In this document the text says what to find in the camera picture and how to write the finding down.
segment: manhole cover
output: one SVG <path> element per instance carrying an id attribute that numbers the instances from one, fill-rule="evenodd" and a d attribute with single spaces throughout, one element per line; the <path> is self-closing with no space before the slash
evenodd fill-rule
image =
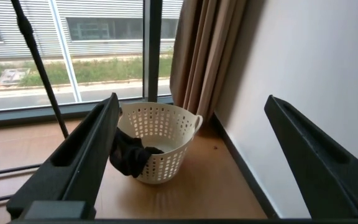
<path id="1" fill-rule="evenodd" d="M 30 68 L 5 69 L 0 77 L 0 85 L 15 85 L 30 72 Z"/>

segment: white pole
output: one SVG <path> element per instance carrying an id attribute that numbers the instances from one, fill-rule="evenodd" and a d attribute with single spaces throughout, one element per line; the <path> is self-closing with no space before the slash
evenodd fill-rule
<path id="1" fill-rule="evenodd" d="M 71 61 L 70 52 L 68 51 L 66 38 L 63 31 L 62 22 L 59 16 L 59 10 L 55 0 L 48 0 L 50 12 L 52 13 L 53 23 L 59 39 L 60 49 L 62 50 L 63 59 L 66 64 L 68 78 L 70 79 L 71 87 L 73 87 L 74 99 L 76 102 L 82 102 L 81 93 L 78 89 L 77 79 L 75 77 L 73 62 Z"/>

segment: road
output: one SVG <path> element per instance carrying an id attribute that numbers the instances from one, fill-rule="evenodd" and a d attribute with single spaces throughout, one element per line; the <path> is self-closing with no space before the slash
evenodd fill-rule
<path id="1" fill-rule="evenodd" d="M 81 97 L 83 101 L 103 100 L 110 97 L 112 92 L 115 92 L 119 99 L 137 97 L 142 96 L 142 87 L 81 91 Z M 158 94 L 170 94 L 169 86 L 159 85 Z M 55 96 L 59 104 L 75 102 L 73 93 L 55 93 Z M 50 105 L 46 93 L 36 95 L 5 95 L 0 97 L 0 110 L 44 105 Z"/>

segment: corrugated metal siding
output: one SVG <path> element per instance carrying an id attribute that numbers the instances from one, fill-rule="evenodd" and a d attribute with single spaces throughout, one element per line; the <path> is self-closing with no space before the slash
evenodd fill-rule
<path id="1" fill-rule="evenodd" d="M 143 0 L 56 0 L 65 38 L 72 56 L 136 54 L 142 52 L 142 40 L 81 42 L 70 39 L 66 17 L 138 17 L 143 16 Z M 163 18 L 179 18 L 183 0 L 164 0 Z M 22 8 L 34 29 L 40 54 L 61 56 L 60 45 L 47 0 L 21 0 Z M 31 58 L 16 25 L 10 1 L 0 0 L 0 58 Z M 173 40 L 161 41 L 161 52 L 171 50 Z"/>

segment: curtain fold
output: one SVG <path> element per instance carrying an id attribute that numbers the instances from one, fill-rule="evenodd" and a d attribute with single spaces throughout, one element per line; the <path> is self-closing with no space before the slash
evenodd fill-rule
<path id="1" fill-rule="evenodd" d="M 175 105 L 205 121 L 218 101 L 245 5 L 245 0 L 183 2 L 170 89 Z"/>

